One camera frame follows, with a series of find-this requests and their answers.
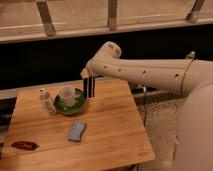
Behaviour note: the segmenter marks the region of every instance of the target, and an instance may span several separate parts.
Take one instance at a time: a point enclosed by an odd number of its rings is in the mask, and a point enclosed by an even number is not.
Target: small bottle
[[[53,103],[53,99],[50,96],[50,93],[48,93],[44,88],[41,88],[39,92],[40,92],[40,100],[45,111],[50,115],[55,114],[56,109]]]

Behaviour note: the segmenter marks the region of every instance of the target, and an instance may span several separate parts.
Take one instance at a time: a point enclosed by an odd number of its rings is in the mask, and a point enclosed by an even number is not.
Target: green bowl
[[[65,115],[73,115],[81,111],[86,103],[86,98],[84,97],[83,91],[75,89],[75,104],[73,106],[66,106],[59,95],[55,98],[55,107],[56,110]]]

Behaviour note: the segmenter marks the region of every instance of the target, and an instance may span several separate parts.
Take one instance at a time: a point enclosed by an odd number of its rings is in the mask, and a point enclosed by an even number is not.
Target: wooden table
[[[72,84],[82,89],[80,83]],[[54,97],[60,87],[47,90]],[[80,143],[67,140],[74,121],[86,122]],[[15,141],[34,141],[35,151],[11,147]],[[39,90],[19,93],[0,160],[3,171],[94,171],[154,159],[154,153],[128,84],[122,80],[96,81],[96,96],[77,115],[49,116],[39,101]]]

